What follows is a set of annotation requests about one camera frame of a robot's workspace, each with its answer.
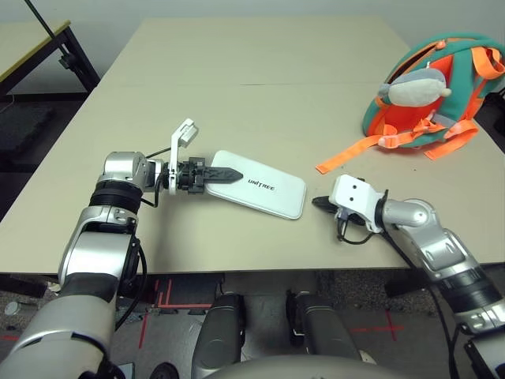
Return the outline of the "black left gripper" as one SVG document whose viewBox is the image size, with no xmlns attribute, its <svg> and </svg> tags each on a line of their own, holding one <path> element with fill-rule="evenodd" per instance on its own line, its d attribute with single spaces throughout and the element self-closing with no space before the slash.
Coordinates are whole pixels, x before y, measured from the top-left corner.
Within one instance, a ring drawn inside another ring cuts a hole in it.
<svg viewBox="0 0 505 379">
<path fill-rule="evenodd" d="M 230 167 L 206 167 L 205 158 L 190 157 L 177 163 L 176 188 L 202 194 L 209 183 L 230 184 L 241 180 L 241 172 Z"/>
</svg>

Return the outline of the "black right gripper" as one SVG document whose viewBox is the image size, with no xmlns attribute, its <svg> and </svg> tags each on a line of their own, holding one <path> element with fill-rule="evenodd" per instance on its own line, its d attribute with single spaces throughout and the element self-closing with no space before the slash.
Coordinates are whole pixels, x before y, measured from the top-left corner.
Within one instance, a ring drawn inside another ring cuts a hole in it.
<svg viewBox="0 0 505 379">
<path fill-rule="evenodd" d="M 364 226 L 365 220 L 357 213 L 351 212 L 347 208 L 339 208 L 336 211 L 336 206 L 329 201 L 329 197 L 314 197 L 312 199 L 312 204 L 319 210 L 326 213 L 336 213 L 335 219 L 341 222 L 351 222 L 358 226 Z"/>
</svg>

